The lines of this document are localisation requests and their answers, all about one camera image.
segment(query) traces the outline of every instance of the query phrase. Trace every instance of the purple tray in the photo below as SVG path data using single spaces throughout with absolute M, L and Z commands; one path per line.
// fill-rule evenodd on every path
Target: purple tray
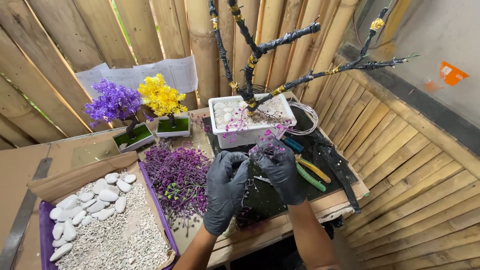
M 165 234 L 167 235 L 168 242 L 170 246 L 175 251 L 176 258 L 173 260 L 170 265 L 165 267 L 165 270 L 171 270 L 173 265 L 175 265 L 176 259 L 178 258 L 179 251 L 177 245 L 175 244 L 175 239 L 173 239 L 172 232 L 170 231 L 170 227 L 168 226 L 167 219 L 165 218 L 165 214 L 163 213 L 163 209 L 160 207 L 158 199 L 156 198 L 155 191 L 152 188 L 152 182 L 148 178 L 148 174 L 145 171 L 145 167 L 140 160 L 138 160 L 138 165 L 140 166 L 140 170 L 144 176 L 145 182 L 147 183 L 148 190 L 150 191 L 150 195 L 153 198 L 153 202 L 155 203 L 156 209 L 158 211 L 158 215 L 160 216 L 160 220 L 162 221 L 163 228 L 165 229 Z M 42 270 L 58 270 L 58 267 L 55 263 L 50 262 L 50 257 L 53 255 L 55 248 L 52 247 L 53 242 L 53 226 L 55 226 L 55 222 L 50 219 L 50 211 L 55 207 L 46 201 L 41 201 L 40 206 L 38 207 L 38 215 L 40 219 L 40 258 L 42 260 Z

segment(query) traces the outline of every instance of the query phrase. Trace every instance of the black glove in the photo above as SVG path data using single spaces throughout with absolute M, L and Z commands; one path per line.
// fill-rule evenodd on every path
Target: black glove
M 232 177 L 232 164 L 241 162 Z M 248 157 L 242 152 L 220 152 L 207 173 L 207 211 L 204 226 L 207 232 L 219 236 L 240 208 L 248 177 Z
M 292 149 L 277 139 L 256 147 L 252 149 L 252 158 L 267 174 L 282 201 L 290 205 L 301 204 L 305 197 L 297 184 L 297 165 Z

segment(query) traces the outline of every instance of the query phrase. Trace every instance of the scissors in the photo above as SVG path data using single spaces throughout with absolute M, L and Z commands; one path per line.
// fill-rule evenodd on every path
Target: scissors
M 270 182 L 270 179 L 268 179 L 268 178 L 263 178 L 263 177 L 261 177 L 261 176 L 254 176 L 254 178 L 255 178 L 255 179 L 258 179 L 258 180 L 260 180 L 260 181 L 264 181 L 265 183 L 272 184 L 272 183 Z

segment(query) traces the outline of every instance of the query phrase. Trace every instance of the artificial bonsai tree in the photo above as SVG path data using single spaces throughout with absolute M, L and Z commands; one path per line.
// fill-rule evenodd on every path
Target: artificial bonsai tree
M 294 29 L 293 33 L 286 33 L 283 37 L 256 45 L 252 35 L 250 35 L 248 31 L 248 27 L 245 25 L 245 19 L 243 18 L 240 12 L 240 7 L 238 7 L 237 0 L 227 0 L 227 2 L 229 5 L 230 12 L 233 15 L 233 18 L 235 19 L 235 22 L 237 23 L 238 27 L 240 28 L 240 33 L 243 35 L 243 37 L 245 38 L 245 41 L 252 49 L 252 54 L 247 60 L 247 63 L 245 64 L 245 68 L 244 68 L 244 76 L 246 81 L 245 86 L 240 86 L 238 82 L 235 82 L 233 80 L 232 73 L 230 72 L 230 68 L 228 66 L 227 51 L 223 47 L 222 37 L 220 35 L 220 28 L 218 25 L 218 13 L 215 9 L 213 0 L 209 0 L 208 6 L 210 7 L 210 15 L 212 16 L 211 21 L 213 23 L 213 29 L 214 29 L 213 32 L 215 33 L 215 39 L 217 42 L 218 50 L 220 52 L 220 59 L 223 62 L 223 67 L 225 69 L 225 77 L 228 80 L 228 84 L 230 85 L 230 87 L 232 87 L 233 91 L 235 91 L 238 95 L 240 95 L 243 98 L 243 100 L 248 104 L 247 113 L 249 115 L 253 115 L 255 110 L 257 110 L 258 107 L 260 106 L 260 104 L 264 103 L 265 101 L 273 98 L 274 96 L 280 93 L 288 91 L 291 88 L 296 87 L 301 83 L 306 83 L 315 78 L 331 75 L 331 74 L 335 74 L 338 72 L 351 70 L 351 69 L 374 70 L 374 69 L 383 68 L 386 66 L 395 66 L 397 64 L 407 62 L 408 58 L 418 56 L 418 55 L 413 55 L 412 53 L 408 57 L 397 58 L 397 59 L 393 58 L 393 60 L 390 60 L 390 61 L 363 62 L 363 59 L 365 58 L 365 56 L 367 56 L 366 53 L 372 37 L 375 36 L 377 34 L 377 31 L 380 30 L 380 28 L 385 24 L 385 22 L 383 21 L 383 17 L 389 10 L 390 8 L 390 5 L 389 5 L 388 7 L 383 8 L 380 11 L 378 18 L 372 22 L 367 40 L 365 41 L 365 44 L 361 49 L 360 55 L 356 60 L 346 63 L 344 65 L 340 65 L 334 69 L 326 70 L 318 73 L 313 73 L 313 70 L 310 70 L 310 72 L 307 75 L 302 75 L 300 78 L 296 80 L 286 82 L 283 85 L 281 85 L 279 88 L 270 92 L 269 95 L 257 100 L 254 97 L 254 93 L 253 93 L 254 85 L 252 84 L 252 77 L 253 77 L 253 70 L 255 69 L 255 65 L 260 60 L 261 56 L 266 54 L 268 51 L 275 49 L 278 46 L 292 43 L 293 41 L 295 41 L 296 39 L 304 35 L 314 34 L 320 31 L 320 24 L 314 21 L 313 23 L 311 23 L 309 26 L 305 28 L 298 29 L 298 30 Z
M 176 127 L 174 114 L 187 111 L 187 107 L 179 104 L 185 99 L 185 94 L 179 94 L 167 85 L 163 76 L 146 77 L 145 84 L 140 84 L 138 92 L 142 95 L 144 104 L 152 108 L 157 116 L 168 116 L 170 126 Z
M 90 123 L 90 126 L 95 127 L 100 123 L 109 123 L 120 119 L 122 124 L 127 127 L 128 137 L 135 139 L 136 135 L 133 129 L 139 124 L 136 114 L 142 104 L 140 93 L 123 85 L 117 86 L 105 78 L 101 79 L 99 84 L 92 84 L 92 88 L 102 95 L 92 99 L 92 103 L 85 104 L 85 112 L 95 120 Z M 132 123 L 127 124 L 126 120 L 131 120 Z

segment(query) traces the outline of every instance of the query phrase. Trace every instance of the white rectangular pot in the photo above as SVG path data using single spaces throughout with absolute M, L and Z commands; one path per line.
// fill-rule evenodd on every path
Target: white rectangular pot
M 255 98 L 260 99 L 263 98 L 268 94 L 256 94 Z M 286 111 L 286 118 L 289 118 L 291 120 L 291 124 L 288 126 L 295 126 L 297 124 L 297 120 L 295 119 L 295 116 L 293 115 L 293 112 L 288 105 L 287 99 L 283 94 L 278 95 L 283 102 L 283 105 L 285 106 L 285 111 Z M 248 130 L 240 130 L 238 133 L 236 133 L 235 136 L 235 141 L 233 142 L 228 142 L 229 137 L 223 138 L 223 133 L 226 133 L 227 131 L 225 129 L 218 129 L 215 123 L 215 114 L 213 110 L 213 106 L 219 102 L 225 103 L 225 102 L 240 102 L 243 99 L 241 96 L 231 96 L 231 97 L 222 97 L 222 98 L 211 98 L 208 100 L 208 107 L 210 109 L 210 119 L 212 120 L 212 129 L 213 129 L 213 134 L 215 134 L 218 137 L 218 144 L 220 145 L 220 148 L 222 149 L 227 149 L 227 148 L 233 148 L 233 147 L 238 147 L 238 146 L 243 146 L 243 145 L 249 145 L 249 144 L 254 144 L 257 143 L 256 139 L 258 139 L 258 136 L 264 137 L 265 131 L 267 129 L 272 130 L 274 126 L 278 123 L 271 123 L 271 124 L 262 124 L 262 125 L 256 125 L 249 127 Z M 231 127 L 228 129 L 228 132 L 234 132 L 237 131 L 238 129 Z M 277 138 L 280 138 L 283 133 L 285 133 L 285 130 L 283 132 L 280 132 L 277 136 Z
M 173 131 L 173 132 L 158 132 L 158 124 L 159 121 L 156 123 L 156 129 L 155 129 L 155 134 L 159 138 L 167 138 L 167 137 L 177 137 L 177 136 L 183 136 L 183 137 L 188 137 L 190 136 L 190 126 L 192 123 L 190 123 L 190 115 L 183 115 L 183 116 L 175 116 L 175 119 L 184 119 L 188 118 L 188 130 L 183 130 L 183 131 Z M 168 119 L 168 116 L 162 116 L 159 117 L 158 120 L 163 120 L 163 119 Z
M 136 125 L 136 126 L 133 128 L 133 130 L 135 131 L 135 129 L 137 129 L 137 128 L 143 126 L 143 125 L 146 125 L 145 122 L 142 122 L 142 123 Z M 125 134 L 125 133 L 127 133 L 127 131 L 118 133 L 117 135 L 115 135 L 115 136 L 112 137 L 115 145 L 117 145 L 117 142 L 115 141 L 115 138 L 118 137 L 118 136 L 120 136 L 120 135 L 122 135 L 122 134 Z M 120 152 L 120 153 L 126 153 L 126 152 L 130 152 L 130 151 L 134 151 L 134 150 L 137 149 L 137 148 L 140 148 L 140 147 L 142 147 L 142 146 L 144 146 L 144 145 L 146 145 L 146 144 L 149 144 L 149 143 L 153 142 L 153 140 L 155 140 L 155 137 L 153 136 L 152 132 L 150 131 L 150 136 L 148 136 L 148 137 L 145 138 L 145 139 L 141 139 L 140 141 L 138 141 L 138 142 L 136 142 L 136 143 L 134 143 L 134 144 L 131 144 L 131 145 L 125 147 L 125 148 L 122 149 L 122 150 L 120 150 L 120 148 L 119 148 L 119 152 Z

